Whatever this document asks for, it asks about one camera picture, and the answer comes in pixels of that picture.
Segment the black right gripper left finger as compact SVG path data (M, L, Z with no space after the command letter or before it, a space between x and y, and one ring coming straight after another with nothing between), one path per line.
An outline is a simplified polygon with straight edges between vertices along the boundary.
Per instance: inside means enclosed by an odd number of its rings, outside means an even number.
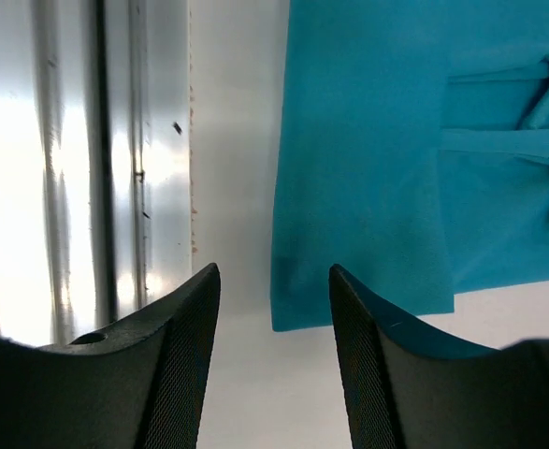
M66 345L0 338L0 448L193 448L221 294L209 264Z

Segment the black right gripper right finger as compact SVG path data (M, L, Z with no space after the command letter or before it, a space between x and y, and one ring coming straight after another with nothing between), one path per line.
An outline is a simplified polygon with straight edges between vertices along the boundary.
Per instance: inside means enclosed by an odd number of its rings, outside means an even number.
M549 448L549 340L444 332L341 266L329 299L355 448Z

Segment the teal t shirt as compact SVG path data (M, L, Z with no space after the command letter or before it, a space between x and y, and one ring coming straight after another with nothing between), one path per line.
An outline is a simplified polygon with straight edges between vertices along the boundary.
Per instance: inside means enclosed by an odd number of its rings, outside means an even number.
M271 251L280 332L549 281L549 1L292 2Z

